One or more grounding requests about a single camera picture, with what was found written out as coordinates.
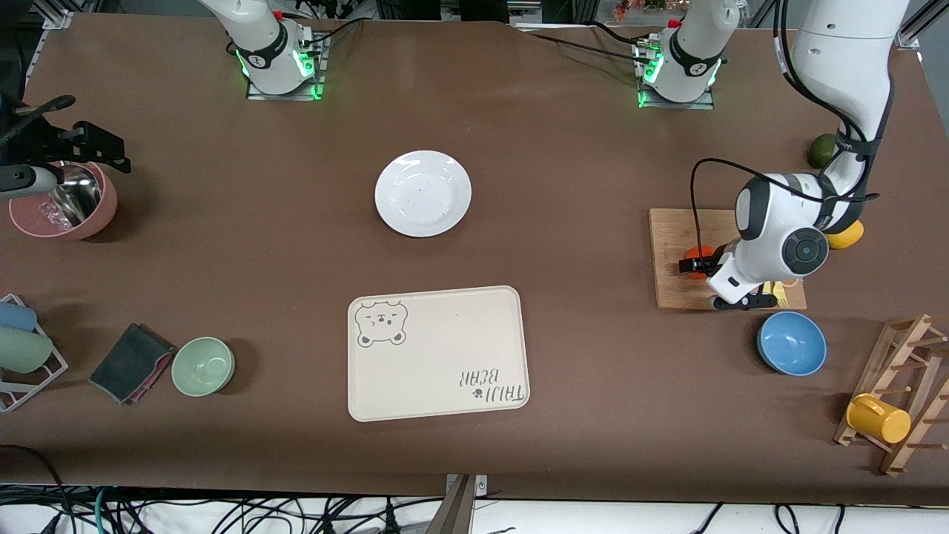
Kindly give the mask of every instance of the lemon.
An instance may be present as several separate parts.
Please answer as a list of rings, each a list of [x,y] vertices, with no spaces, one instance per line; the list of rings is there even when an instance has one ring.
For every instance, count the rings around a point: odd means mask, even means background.
[[[854,220],[853,224],[840,234],[828,235],[828,245],[832,249],[847,248],[864,236],[864,224]]]

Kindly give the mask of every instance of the yellow mug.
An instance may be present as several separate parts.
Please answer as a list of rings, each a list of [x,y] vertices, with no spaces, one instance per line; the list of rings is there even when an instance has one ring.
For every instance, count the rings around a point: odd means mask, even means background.
[[[909,433],[909,413],[862,393],[847,406],[847,424],[887,443],[899,443]]]

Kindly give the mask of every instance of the folded towel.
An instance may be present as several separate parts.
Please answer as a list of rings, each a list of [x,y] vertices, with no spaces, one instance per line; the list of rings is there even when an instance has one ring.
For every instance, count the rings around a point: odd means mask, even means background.
[[[138,402],[168,366],[174,350],[174,345],[141,325],[130,324],[89,377],[89,382],[119,404],[129,400]]]

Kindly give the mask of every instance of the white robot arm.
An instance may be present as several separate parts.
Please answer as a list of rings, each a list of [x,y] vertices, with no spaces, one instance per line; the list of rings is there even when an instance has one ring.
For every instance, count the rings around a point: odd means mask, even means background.
[[[301,61],[310,28],[278,21],[266,0],[198,0],[217,17],[237,47],[251,82],[262,92],[289,93],[313,76]]]
[[[662,63],[643,81],[668,101],[693,102],[712,84],[739,15],[736,0],[694,1],[681,26],[659,34]]]
[[[741,237],[706,258],[715,265],[707,282],[727,303],[736,304],[766,281],[813,273],[827,259],[824,234],[842,232],[860,217],[891,102],[889,51],[907,5],[908,0],[811,5],[791,64],[802,94],[809,92],[842,117],[837,150],[818,175],[756,176],[741,190],[735,203]]]

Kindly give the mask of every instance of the white dish rack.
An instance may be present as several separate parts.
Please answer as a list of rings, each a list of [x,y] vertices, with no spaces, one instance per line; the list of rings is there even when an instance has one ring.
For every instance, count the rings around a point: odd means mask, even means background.
[[[14,294],[9,294],[3,297],[3,302],[13,302],[18,306],[26,307],[26,304],[23,303],[23,300],[19,296]],[[43,331],[43,327],[40,326],[39,321],[36,323],[36,329],[33,330],[36,334],[47,336],[47,333]],[[65,370],[69,369],[69,366],[65,363],[63,355],[60,354],[59,350],[56,349],[56,345],[53,345],[53,352],[47,358],[47,361],[36,370],[36,372],[44,371],[47,374],[47,377],[43,379],[39,384],[20,384],[17,382],[7,382],[3,378],[3,374],[0,374],[0,413],[13,411],[17,409],[21,404],[27,402],[30,397],[38,393],[42,388],[45,388],[50,382],[56,379],[60,374],[63,374]]]

